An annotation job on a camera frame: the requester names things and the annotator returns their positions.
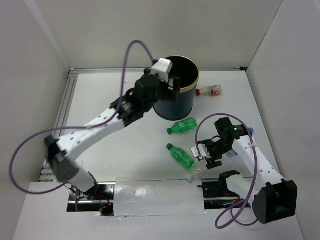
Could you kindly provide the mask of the clear bottle white cap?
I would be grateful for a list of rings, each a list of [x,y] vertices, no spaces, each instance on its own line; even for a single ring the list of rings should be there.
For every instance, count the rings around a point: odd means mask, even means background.
[[[185,179],[188,183],[191,183],[194,180],[202,179],[208,174],[208,169],[204,163],[198,163],[193,165],[186,175]]]

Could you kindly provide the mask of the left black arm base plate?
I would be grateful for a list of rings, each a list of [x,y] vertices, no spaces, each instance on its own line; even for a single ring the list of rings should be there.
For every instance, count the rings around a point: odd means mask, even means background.
[[[96,212],[104,217],[113,217],[114,196],[116,182],[99,182],[97,193],[94,196],[88,196],[77,191],[73,185],[66,185],[69,189],[69,197],[66,211],[76,212]]]

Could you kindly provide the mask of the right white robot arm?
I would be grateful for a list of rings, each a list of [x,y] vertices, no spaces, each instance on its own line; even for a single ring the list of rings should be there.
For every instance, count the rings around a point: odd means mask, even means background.
[[[218,141],[196,140],[191,152],[199,161],[205,161],[210,170],[222,165],[223,155],[235,152],[252,174],[246,180],[238,171],[219,175],[218,190],[223,196],[238,195],[241,207],[250,205],[261,224],[268,224],[295,215],[298,187],[293,180],[286,180],[267,160],[259,149],[253,134],[243,121],[231,122],[232,115],[222,113],[214,124]]]

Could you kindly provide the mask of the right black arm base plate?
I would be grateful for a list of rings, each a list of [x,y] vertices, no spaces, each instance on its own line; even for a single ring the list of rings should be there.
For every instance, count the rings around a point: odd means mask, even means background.
[[[197,187],[202,190],[205,210],[227,209],[244,200],[236,193],[224,192],[218,180],[205,180]]]

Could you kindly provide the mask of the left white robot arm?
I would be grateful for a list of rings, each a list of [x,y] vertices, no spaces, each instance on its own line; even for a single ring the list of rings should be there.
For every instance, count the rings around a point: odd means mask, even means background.
[[[180,78],[170,73],[167,76],[168,80],[162,80],[159,73],[146,68],[134,87],[94,120],[59,138],[47,136],[47,160],[57,181],[72,184],[88,200],[97,197],[96,179],[76,162],[77,158],[105,137],[140,120],[158,101],[177,102]]]

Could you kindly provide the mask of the green bottle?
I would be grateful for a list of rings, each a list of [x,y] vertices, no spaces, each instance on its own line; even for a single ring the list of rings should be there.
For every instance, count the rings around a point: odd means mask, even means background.
[[[195,160],[182,148],[173,146],[171,143],[167,144],[166,148],[169,150],[171,157],[185,170],[190,170],[195,164]]]
[[[183,134],[197,127],[197,121],[194,117],[190,117],[179,122],[176,122],[171,128],[167,129],[167,133],[171,134]]]

